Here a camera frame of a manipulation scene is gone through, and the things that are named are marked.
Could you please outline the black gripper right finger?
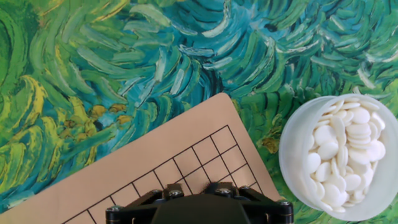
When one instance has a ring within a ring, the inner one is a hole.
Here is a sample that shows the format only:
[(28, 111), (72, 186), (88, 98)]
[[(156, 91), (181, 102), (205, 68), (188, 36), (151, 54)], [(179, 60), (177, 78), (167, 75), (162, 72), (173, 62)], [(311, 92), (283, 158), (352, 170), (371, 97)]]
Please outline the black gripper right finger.
[(292, 202), (274, 201), (247, 185), (236, 187), (231, 182), (210, 182), (203, 189), (203, 193), (230, 198), (233, 208), (239, 209), (234, 212), (227, 208), (226, 213), (234, 218), (245, 218), (246, 223), (294, 223)]

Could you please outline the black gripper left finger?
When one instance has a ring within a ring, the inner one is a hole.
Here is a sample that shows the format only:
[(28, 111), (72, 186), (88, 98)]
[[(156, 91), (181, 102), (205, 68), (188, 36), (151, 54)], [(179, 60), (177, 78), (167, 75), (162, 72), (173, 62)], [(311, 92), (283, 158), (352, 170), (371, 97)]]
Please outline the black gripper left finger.
[(184, 196), (181, 184), (169, 184), (164, 190), (151, 190), (125, 207), (114, 205), (107, 208), (105, 211), (106, 224), (151, 220), (161, 205)]

